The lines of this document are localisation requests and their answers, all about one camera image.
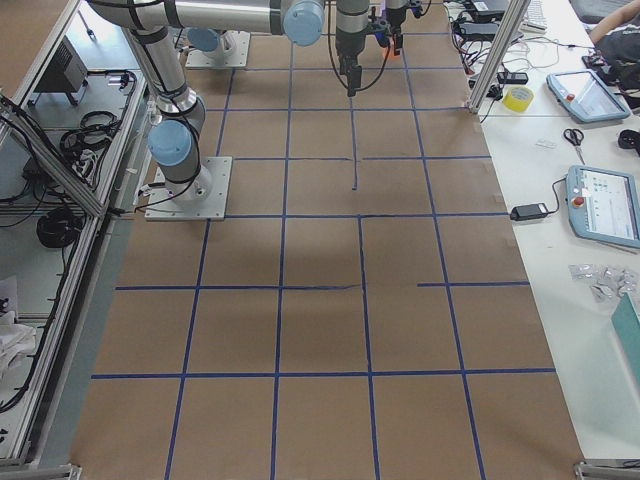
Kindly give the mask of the teach pendant near post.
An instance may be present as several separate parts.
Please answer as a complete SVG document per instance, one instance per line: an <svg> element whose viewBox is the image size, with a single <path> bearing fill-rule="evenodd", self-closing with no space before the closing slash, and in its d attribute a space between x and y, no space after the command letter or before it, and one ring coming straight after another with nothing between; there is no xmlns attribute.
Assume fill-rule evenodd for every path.
<svg viewBox="0 0 640 480"><path fill-rule="evenodd" d="M549 74L546 85L579 123L623 120L631 115L626 104L591 70Z"/></svg>

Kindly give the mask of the plastic bags of screws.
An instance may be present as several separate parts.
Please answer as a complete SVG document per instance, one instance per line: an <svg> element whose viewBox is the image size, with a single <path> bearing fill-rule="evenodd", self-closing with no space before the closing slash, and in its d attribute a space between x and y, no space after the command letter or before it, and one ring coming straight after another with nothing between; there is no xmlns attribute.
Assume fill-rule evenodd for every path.
<svg viewBox="0 0 640 480"><path fill-rule="evenodd" d="M633 295L639 286L639 274L627 267L609 264L570 264L573 280L583 281L599 302Z"/></svg>

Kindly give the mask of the orange foam block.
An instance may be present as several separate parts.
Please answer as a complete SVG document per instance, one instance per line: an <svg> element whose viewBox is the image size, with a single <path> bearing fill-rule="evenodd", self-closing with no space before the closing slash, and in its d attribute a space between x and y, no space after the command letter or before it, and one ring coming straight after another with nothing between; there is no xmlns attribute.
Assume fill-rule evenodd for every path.
<svg viewBox="0 0 640 480"><path fill-rule="evenodd" d="M388 56L389 58L398 57L401 55L402 50L396 49L393 46L383 47L382 48L382 56Z"/></svg>

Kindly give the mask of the aluminium frame post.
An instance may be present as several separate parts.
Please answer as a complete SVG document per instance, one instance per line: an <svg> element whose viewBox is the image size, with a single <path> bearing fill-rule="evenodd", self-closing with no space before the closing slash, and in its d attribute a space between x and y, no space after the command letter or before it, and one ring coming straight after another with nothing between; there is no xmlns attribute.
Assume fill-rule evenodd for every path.
<svg viewBox="0 0 640 480"><path fill-rule="evenodd" d="M498 67L509 48L513 35L521 24L528 5L528 0L513 0L509 2L485 63L467 101L467 107L471 113L477 114L479 112L480 106L496 77Z"/></svg>

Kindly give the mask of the white crumpled cloth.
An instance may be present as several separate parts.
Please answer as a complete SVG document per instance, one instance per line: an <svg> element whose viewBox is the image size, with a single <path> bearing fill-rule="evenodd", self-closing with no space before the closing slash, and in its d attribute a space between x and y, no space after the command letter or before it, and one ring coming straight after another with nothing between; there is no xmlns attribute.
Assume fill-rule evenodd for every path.
<svg viewBox="0 0 640 480"><path fill-rule="evenodd" d="M17 278L1 281L1 375L36 351L36 329L18 322Z"/></svg>

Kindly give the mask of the black power adapter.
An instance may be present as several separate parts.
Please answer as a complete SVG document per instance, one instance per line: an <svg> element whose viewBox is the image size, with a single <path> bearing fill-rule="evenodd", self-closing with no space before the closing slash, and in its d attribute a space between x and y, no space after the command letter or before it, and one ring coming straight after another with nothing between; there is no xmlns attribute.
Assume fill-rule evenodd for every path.
<svg viewBox="0 0 640 480"><path fill-rule="evenodd" d="M545 218L549 210L544 203L517 205L512 208L509 217L512 221L529 221Z"/></svg>

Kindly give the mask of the black electronics box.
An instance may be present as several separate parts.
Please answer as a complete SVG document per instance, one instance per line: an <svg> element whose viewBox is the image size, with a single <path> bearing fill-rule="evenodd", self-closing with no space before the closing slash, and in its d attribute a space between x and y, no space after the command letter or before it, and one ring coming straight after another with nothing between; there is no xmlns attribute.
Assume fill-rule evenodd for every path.
<svg viewBox="0 0 640 480"><path fill-rule="evenodd" d="M88 85L87 76L88 68L70 40L64 36L36 85L34 93L63 93L72 106L77 106L78 100L73 94Z"/></svg>

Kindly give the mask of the black handled scissors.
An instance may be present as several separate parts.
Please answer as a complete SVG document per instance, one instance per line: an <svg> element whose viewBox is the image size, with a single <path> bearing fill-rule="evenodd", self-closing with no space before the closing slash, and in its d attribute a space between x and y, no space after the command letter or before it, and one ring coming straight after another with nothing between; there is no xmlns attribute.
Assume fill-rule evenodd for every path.
<svg viewBox="0 0 640 480"><path fill-rule="evenodd" d="M582 142L584 140L584 133L578 128L567 128L563 131L563 137L567 140L575 149L576 154L582 165L585 165L585 160L582 153Z"/></svg>

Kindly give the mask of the teal board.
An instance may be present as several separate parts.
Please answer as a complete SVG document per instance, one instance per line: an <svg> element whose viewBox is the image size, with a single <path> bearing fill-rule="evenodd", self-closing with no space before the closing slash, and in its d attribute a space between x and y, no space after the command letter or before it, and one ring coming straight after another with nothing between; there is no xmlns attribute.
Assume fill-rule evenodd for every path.
<svg viewBox="0 0 640 480"><path fill-rule="evenodd" d="M629 293L624 293L611 316L624 358L636 387L639 387L639 313Z"/></svg>

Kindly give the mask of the yellow tape roll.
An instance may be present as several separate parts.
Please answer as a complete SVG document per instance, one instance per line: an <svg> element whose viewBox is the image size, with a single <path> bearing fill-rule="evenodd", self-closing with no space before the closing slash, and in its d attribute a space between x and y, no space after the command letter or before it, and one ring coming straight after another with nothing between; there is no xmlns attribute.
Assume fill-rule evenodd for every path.
<svg viewBox="0 0 640 480"><path fill-rule="evenodd" d="M531 89L516 85L511 87L503 99L504 106L516 113L524 113L534 98L534 93Z"/></svg>

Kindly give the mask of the brown paper mat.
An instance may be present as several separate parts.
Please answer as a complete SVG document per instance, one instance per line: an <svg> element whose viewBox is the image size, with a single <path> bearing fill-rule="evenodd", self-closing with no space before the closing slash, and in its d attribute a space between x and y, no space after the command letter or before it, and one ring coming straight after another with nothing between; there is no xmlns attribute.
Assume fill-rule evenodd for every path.
<svg viewBox="0 0 640 480"><path fill-rule="evenodd" d="M569 479L580 458L434 4L348 98L327 47L192 71L221 222L120 221L86 479Z"/></svg>

